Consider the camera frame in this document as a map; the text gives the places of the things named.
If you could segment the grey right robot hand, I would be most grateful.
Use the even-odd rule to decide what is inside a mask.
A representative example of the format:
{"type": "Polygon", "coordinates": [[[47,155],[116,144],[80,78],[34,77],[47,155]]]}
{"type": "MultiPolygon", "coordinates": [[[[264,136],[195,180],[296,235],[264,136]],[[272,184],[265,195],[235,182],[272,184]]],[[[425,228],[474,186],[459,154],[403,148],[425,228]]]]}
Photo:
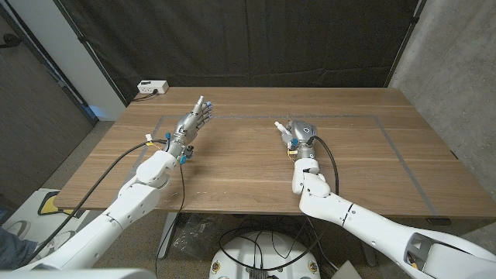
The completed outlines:
{"type": "Polygon", "coordinates": [[[286,132],[281,133],[281,138],[288,148],[289,157],[294,161],[302,158],[313,159],[315,148],[313,143],[308,141],[317,135],[316,127],[305,121],[290,120],[284,128],[286,132]]]}

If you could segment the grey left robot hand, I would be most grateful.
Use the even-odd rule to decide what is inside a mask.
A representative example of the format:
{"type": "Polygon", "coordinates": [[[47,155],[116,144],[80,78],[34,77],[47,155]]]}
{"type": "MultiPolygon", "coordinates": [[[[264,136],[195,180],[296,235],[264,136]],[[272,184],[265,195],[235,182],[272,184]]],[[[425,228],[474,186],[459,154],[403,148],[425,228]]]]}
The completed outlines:
{"type": "Polygon", "coordinates": [[[177,122],[167,152],[178,158],[196,138],[198,131],[212,118],[212,110],[212,103],[204,102],[204,96],[201,95],[194,108],[177,122]]]}

